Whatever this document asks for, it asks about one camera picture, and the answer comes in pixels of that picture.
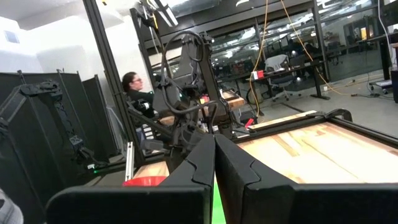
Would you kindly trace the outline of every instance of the desk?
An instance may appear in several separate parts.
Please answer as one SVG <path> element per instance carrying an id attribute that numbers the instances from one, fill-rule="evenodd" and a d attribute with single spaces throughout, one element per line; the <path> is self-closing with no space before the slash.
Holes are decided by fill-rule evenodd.
<path id="1" fill-rule="evenodd" d="M 295 119 L 308 111 L 266 124 Z M 297 183 L 398 182 L 398 151 L 331 123 L 322 123 L 239 144 L 265 165 Z M 134 176 L 168 175 L 165 162 Z"/>
<path id="2" fill-rule="evenodd" d="M 306 68 L 312 67 L 313 68 L 313 79 L 314 79 L 314 82 L 315 82 L 315 89 L 317 90 L 317 94 L 312 94 L 311 96 L 312 97 L 316 97 L 316 98 L 321 98 L 321 99 L 324 99 L 324 100 L 329 100 L 330 97 L 322 96 L 321 89 L 320 89 L 319 74 L 318 74 L 317 66 L 321 65 L 321 64 L 323 64 L 323 62 L 319 61 L 319 60 L 313 61 L 313 62 L 308 62 L 308 63 L 305 63 L 302 66 L 291 68 L 290 70 L 285 70 L 285 71 L 281 71 L 281 72 L 267 72 L 267 73 L 264 73 L 264 77 L 258 78 L 258 79 L 252 79 L 251 81 L 254 83 L 254 82 L 257 82 L 259 80 L 266 80 L 268 78 L 277 77 L 279 75 L 286 75 L 288 73 L 292 73 L 292 72 L 299 71 L 301 69 L 306 69 Z M 253 87 L 253 92 L 254 92 L 254 94 L 255 94 L 255 96 L 257 98 L 256 85 L 252 85 L 252 87 Z M 259 115 L 263 116 L 264 113 L 259 108 L 258 108 L 258 110 L 260 111 Z"/>
<path id="3" fill-rule="evenodd" d="M 244 99 L 241 97 L 238 97 L 236 99 L 233 98 L 233 94 L 228 93 L 228 92 L 223 92 L 223 98 L 227 99 L 228 106 L 231 110 L 235 110 L 239 108 L 240 106 L 244 105 Z M 174 124 L 174 116 L 168 116 L 165 118 L 162 118 L 159 120 L 162 124 L 164 125 L 173 125 Z"/>

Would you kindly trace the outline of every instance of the wooden table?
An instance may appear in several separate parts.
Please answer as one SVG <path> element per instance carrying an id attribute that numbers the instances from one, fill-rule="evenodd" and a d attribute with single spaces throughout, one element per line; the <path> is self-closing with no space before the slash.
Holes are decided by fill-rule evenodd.
<path id="1" fill-rule="evenodd" d="M 278 123 L 313 112 L 256 126 Z M 398 182 L 396 149 L 331 123 L 244 142 L 239 147 L 297 183 Z M 136 177 L 168 174 L 166 163 L 161 162 L 142 167 Z"/>
<path id="2" fill-rule="evenodd" d="M 233 96 L 234 95 L 231 93 L 223 92 L 224 99 L 228 99 Z M 231 110 L 235 110 L 235 109 L 239 108 L 240 106 L 243 106 L 244 104 L 245 104 L 244 99 L 241 97 L 239 97 L 237 99 L 233 99 L 233 100 L 228 100 L 228 106 Z M 174 116 L 168 116 L 168 117 L 160 119 L 159 121 L 164 125 L 173 125 L 174 124 Z"/>

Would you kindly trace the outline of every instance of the office chair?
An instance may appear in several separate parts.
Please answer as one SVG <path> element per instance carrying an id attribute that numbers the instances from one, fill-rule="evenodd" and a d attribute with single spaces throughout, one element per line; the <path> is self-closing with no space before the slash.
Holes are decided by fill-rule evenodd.
<path id="1" fill-rule="evenodd" d="M 291 64 L 293 67 L 300 66 L 304 64 L 304 60 L 305 56 L 299 56 L 292 58 L 289 63 L 289 58 L 286 55 L 278 55 L 266 60 L 266 70 L 267 72 L 284 72 L 285 70 L 289 69 L 289 64 Z M 282 92 L 277 93 L 272 97 L 272 101 L 275 102 L 280 96 L 283 95 L 285 96 L 286 101 L 289 101 L 289 95 L 293 96 L 295 92 L 286 91 L 285 87 L 289 86 L 295 79 L 296 77 L 294 73 L 285 73 L 283 75 L 269 78 L 269 83 L 272 86 L 283 89 Z"/>

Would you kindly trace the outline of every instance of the cable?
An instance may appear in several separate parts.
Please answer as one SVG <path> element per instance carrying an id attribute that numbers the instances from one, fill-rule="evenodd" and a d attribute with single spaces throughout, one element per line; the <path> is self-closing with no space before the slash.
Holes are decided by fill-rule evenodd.
<path id="1" fill-rule="evenodd" d="M 285 3 L 283 2 L 283 0 L 280 0 L 280 2 L 282 3 L 282 6 L 283 6 L 283 8 L 284 8 L 284 10 L 285 10 L 285 13 L 286 13 L 286 16 L 287 16 L 287 18 L 289 19 L 290 26 L 292 26 L 292 28 L 293 28 L 293 30 L 294 30 L 294 33 L 296 34 L 296 37 L 297 37 L 298 40 L 300 41 L 301 46 L 303 47 L 305 53 L 306 53 L 306 54 L 308 55 L 308 57 L 310 58 L 311 62 L 313 62 L 313 59 L 312 59 L 311 55 L 309 54 L 309 52 L 308 52 L 307 49 L 305 48 L 305 46 L 304 46 L 304 44 L 303 44 L 301 38 L 299 37 L 299 34 L 298 34 L 297 31 L 296 31 L 296 28 L 293 26 L 293 22 L 292 22 L 292 20 L 290 19 L 289 13 L 287 13 L 287 10 L 286 10 L 286 7 L 285 7 Z M 351 94 L 347 94 L 347 93 L 340 93 L 339 91 L 333 89 L 333 88 L 326 82 L 326 80 L 322 77 L 321 73 L 319 72 L 318 67 L 315 67 L 315 69 L 317 70 L 319 77 L 323 80 L 323 82 L 325 83 L 325 85 L 326 85 L 328 88 L 330 88 L 332 91 L 334 91 L 335 93 L 337 93 L 337 94 L 339 94 L 339 95 L 343 95 L 343 96 L 350 96 L 350 95 L 351 95 Z"/>
<path id="2" fill-rule="evenodd" d="M 391 46 L 390 46 L 390 38 L 388 36 L 388 32 L 387 32 L 386 27 L 384 26 L 383 21 L 381 20 L 381 16 L 380 16 L 381 15 L 381 13 L 380 13 L 380 0 L 377 0 L 377 13 L 379 14 L 379 21 L 381 23 L 381 26 L 383 27 L 383 30 L 386 33 L 388 52 L 389 52 L 389 55 L 390 55 L 391 65 L 393 65 L 394 62 L 392 61 L 392 49 L 391 49 Z"/>
<path id="3" fill-rule="evenodd" d="M 200 36 L 199 34 L 195 33 L 195 32 L 190 31 L 190 30 L 183 30 L 183 31 L 179 32 L 178 34 L 175 34 L 175 35 L 169 40 L 169 42 L 166 44 L 166 46 L 165 46 L 165 48 L 164 48 L 164 52 L 163 52 L 163 54 L 162 54 L 162 64 L 161 64 L 161 67 L 160 67 L 160 72 L 161 72 L 161 76 L 162 76 L 162 81 L 161 81 L 161 83 L 163 84 L 163 86 L 162 86 L 163 98 L 164 98 L 164 100 L 165 100 L 165 103 L 166 103 L 167 107 L 171 110 L 171 112 L 174 113 L 174 114 L 178 114 L 178 115 L 183 115 L 183 114 L 191 113 L 191 112 L 193 112 L 193 111 L 200 110 L 201 108 L 204 108 L 205 106 L 209 106 L 209 105 L 212 105 L 212 104 L 217 104 L 216 101 L 209 101 L 209 102 L 204 103 L 204 104 L 202 104 L 202 105 L 194 106 L 194 107 L 191 107 L 191 108 L 186 109 L 186 110 L 177 110 L 177 109 L 175 109 L 175 108 L 169 103 L 169 99 L 167 98 L 167 93 L 166 93 L 166 89 L 165 89 L 166 76 L 165 76 L 165 73 L 164 73 L 164 67 L 165 67 L 167 49 L 168 49 L 169 44 L 170 44 L 171 42 L 173 42 L 177 37 L 179 37 L 179 36 L 181 36 L 181 35 L 183 35 L 183 34 L 189 34 L 189 35 L 192 35 L 192 36 L 196 37 L 196 38 L 199 40 L 199 42 L 201 43 L 202 52 L 205 51 L 205 43 L 204 43 L 203 39 L 201 38 L 201 36 Z M 196 61 L 201 61 L 201 60 L 203 59 L 203 54 L 202 54 L 201 57 L 202 57 L 201 59 L 195 59 L 195 58 L 191 58 L 191 59 L 192 59 L 192 60 L 195 59 Z"/>
<path id="4" fill-rule="evenodd" d="M 254 66 L 253 72 L 256 71 L 256 69 L 257 69 L 257 65 L 258 65 L 258 63 L 259 63 L 259 61 L 260 61 L 260 58 L 261 58 L 262 48 L 263 48 L 263 46 L 264 46 L 264 40 L 265 40 L 265 38 L 266 38 L 267 15 L 268 15 L 268 0 L 266 0 L 266 18 L 265 18 L 265 21 L 264 21 L 264 31 L 262 32 L 262 40 L 261 40 L 260 52 L 259 52 L 259 56 L 258 56 L 258 58 L 257 58 L 256 64 L 255 64 L 255 66 Z M 256 105 L 257 105 L 257 114 L 256 114 L 256 116 L 258 117 L 259 114 L 260 114 L 260 106 L 259 106 L 259 102 L 257 101 L 257 97 L 256 97 L 256 94 L 255 94 L 255 92 L 254 92 L 254 90 L 253 90 L 253 86 L 252 86 L 252 83 L 251 83 L 251 78 L 253 77 L 253 72 L 250 74 L 249 83 L 250 83 L 251 92 L 252 92 L 253 97 L 254 97 L 254 101 L 256 102 Z"/>

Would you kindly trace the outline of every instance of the white wall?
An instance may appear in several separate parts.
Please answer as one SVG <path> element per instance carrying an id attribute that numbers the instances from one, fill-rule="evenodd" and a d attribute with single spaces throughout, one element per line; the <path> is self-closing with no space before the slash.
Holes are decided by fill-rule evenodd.
<path id="1" fill-rule="evenodd" d="M 4 35 L 5 30 L 15 33 L 19 44 L 8 42 Z M 26 32 L 20 30 L 16 21 L 0 17 L 0 72 L 17 72 L 18 70 L 36 73 L 42 72 L 42 67 L 30 48 Z"/>
<path id="2" fill-rule="evenodd" d="M 131 16 L 125 16 L 123 20 L 123 24 L 106 29 L 119 75 L 123 77 L 127 72 L 136 72 L 144 82 L 142 91 L 152 91 L 153 87 L 139 50 L 139 41 Z"/>
<path id="3" fill-rule="evenodd" d="M 130 16 L 123 23 L 106 29 L 120 77 L 137 72 L 144 81 L 143 91 L 151 91 L 149 76 L 138 48 Z M 29 31 L 32 45 L 45 72 L 65 69 L 79 71 L 81 79 L 98 75 L 108 105 L 114 105 L 90 23 L 84 16 L 71 16 Z"/>

